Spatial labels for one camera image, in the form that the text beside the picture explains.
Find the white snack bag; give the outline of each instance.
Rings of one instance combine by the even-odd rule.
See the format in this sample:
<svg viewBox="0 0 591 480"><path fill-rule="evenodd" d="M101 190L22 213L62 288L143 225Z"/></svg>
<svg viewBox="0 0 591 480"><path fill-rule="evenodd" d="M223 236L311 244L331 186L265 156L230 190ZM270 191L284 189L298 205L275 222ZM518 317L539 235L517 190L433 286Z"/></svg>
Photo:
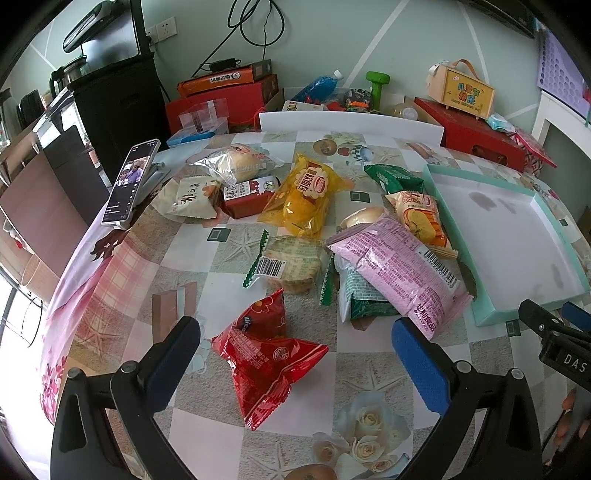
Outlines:
<svg viewBox="0 0 591 480"><path fill-rule="evenodd" d="M191 218L215 218L213 207L220 191L219 182L213 177L185 177L178 183L177 199L167 212Z"/></svg>

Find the yellow snack bag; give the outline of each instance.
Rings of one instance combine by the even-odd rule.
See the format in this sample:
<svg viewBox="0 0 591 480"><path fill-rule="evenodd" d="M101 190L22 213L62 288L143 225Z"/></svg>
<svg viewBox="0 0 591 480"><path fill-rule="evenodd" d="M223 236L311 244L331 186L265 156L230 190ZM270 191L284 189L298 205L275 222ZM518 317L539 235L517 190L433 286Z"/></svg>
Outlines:
<svg viewBox="0 0 591 480"><path fill-rule="evenodd" d="M386 198L396 208L398 220L435 254L441 258L457 258L457 252L441 228L433 197L404 191L386 195Z"/></svg>
<svg viewBox="0 0 591 480"><path fill-rule="evenodd" d="M331 195L348 185L329 166L298 153L295 166L258 221L282 226L292 235L317 236L324 226Z"/></svg>

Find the red gift box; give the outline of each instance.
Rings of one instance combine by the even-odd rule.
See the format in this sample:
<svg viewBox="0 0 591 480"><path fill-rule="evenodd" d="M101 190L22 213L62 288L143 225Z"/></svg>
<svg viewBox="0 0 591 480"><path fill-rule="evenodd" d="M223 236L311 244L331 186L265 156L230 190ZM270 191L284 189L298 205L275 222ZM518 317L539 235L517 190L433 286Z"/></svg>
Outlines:
<svg viewBox="0 0 591 480"><path fill-rule="evenodd" d="M519 172L525 170L525 152L509 136L493 130L484 120L477 120L474 115L453 108L446 109L444 105L430 100L415 98L414 101L445 128L441 146L482 157Z"/></svg>
<svg viewBox="0 0 591 480"><path fill-rule="evenodd" d="M182 125L178 116L193 105L210 100L225 98L228 103L228 125L253 125L255 114L279 92L277 75L269 75L255 83L233 85L224 88L197 93L186 98L179 98L166 104L166 116L170 131L175 134Z"/></svg>

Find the toy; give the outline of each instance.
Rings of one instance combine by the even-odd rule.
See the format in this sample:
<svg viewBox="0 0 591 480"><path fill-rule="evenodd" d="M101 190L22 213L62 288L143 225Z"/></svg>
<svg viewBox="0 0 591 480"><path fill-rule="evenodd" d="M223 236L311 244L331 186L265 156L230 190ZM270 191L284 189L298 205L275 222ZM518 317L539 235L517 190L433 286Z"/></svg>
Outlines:
<svg viewBox="0 0 591 480"><path fill-rule="evenodd" d="M371 101L372 109L379 110L379 103L382 99L382 85L390 83L390 75L380 72L367 72L365 79L372 83Z"/></svg>

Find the clear plastic box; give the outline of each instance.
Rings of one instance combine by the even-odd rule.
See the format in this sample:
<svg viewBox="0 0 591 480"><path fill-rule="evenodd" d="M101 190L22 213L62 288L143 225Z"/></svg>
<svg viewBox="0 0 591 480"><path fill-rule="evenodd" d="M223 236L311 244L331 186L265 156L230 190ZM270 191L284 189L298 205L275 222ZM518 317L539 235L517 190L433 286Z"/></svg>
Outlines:
<svg viewBox="0 0 591 480"><path fill-rule="evenodd" d="M194 142L196 140L203 140L211 138L214 135L226 135L228 133L228 119L218 118L216 125L212 129L204 132L198 132L194 125L188 128L183 128L170 137L166 143L170 148L176 147L182 143Z"/></svg>
<svg viewBox="0 0 591 480"><path fill-rule="evenodd" d="M178 118L183 129L195 128L197 132L206 132L218 125L220 118L228 118L228 103L225 98L210 100L193 105L181 113Z"/></svg>

